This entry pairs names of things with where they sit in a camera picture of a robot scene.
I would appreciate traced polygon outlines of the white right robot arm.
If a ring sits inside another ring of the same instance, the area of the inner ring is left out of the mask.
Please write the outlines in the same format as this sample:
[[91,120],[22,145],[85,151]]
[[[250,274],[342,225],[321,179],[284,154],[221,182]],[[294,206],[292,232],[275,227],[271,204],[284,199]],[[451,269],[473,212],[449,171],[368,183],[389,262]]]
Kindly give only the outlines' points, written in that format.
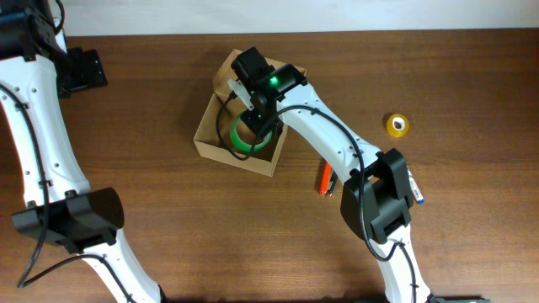
[[243,123],[261,142],[290,126],[332,167],[343,184],[341,215],[377,260],[388,302],[441,302],[424,282],[411,239],[414,194],[408,165],[396,149],[381,151],[356,135],[319,98],[293,65],[270,65],[252,47],[231,68],[232,95],[245,104]]

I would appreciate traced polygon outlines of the green tape roll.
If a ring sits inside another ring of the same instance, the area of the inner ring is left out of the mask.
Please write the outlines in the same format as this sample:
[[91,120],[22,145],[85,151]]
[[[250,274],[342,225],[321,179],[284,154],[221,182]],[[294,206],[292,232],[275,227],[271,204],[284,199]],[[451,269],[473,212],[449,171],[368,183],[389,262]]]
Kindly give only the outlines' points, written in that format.
[[[239,150],[240,152],[251,152],[251,149],[252,149],[252,146],[250,144],[248,144],[247,142],[245,142],[239,135],[238,133],[238,129],[237,129],[237,126],[239,124],[239,121],[241,119],[241,116],[238,115],[236,117],[236,119],[234,120],[234,122],[232,123],[232,128],[231,128],[231,131],[230,131],[230,139],[231,139],[231,143],[234,145],[234,147]],[[270,133],[268,133],[264,140],[259,143],[259,144],[256,144],[254,146],[254,149],[253,149],[253,152],[258,152],[259,150],[263,149],[264,147],[266,147],[269,143],[270,143],[270,140],[273,136],[273,132],[271,131]]]

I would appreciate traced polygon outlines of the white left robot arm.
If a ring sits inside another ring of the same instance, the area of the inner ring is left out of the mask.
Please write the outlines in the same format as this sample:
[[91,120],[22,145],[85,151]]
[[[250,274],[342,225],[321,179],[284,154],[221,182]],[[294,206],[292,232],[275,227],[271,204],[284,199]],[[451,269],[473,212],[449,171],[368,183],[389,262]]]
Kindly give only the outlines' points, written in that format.
[[119,302],[164,302],[125,238],[119,195],[91,189],[72,150],[60,102],[107,79],[97,51],[67,46],[63,25],[48,1],[1,4],[1,105],[26,204],[14,228],[89,264]]

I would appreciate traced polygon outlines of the small yellow tape roll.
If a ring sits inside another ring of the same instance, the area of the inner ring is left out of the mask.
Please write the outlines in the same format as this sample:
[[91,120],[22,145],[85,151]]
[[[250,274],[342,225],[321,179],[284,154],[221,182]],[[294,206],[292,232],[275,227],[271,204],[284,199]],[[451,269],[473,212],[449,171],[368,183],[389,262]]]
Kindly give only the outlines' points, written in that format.
[[386,122],[387,133],[394,138],[405,136],[409,131],[410,123],[403,114],[392,114]]

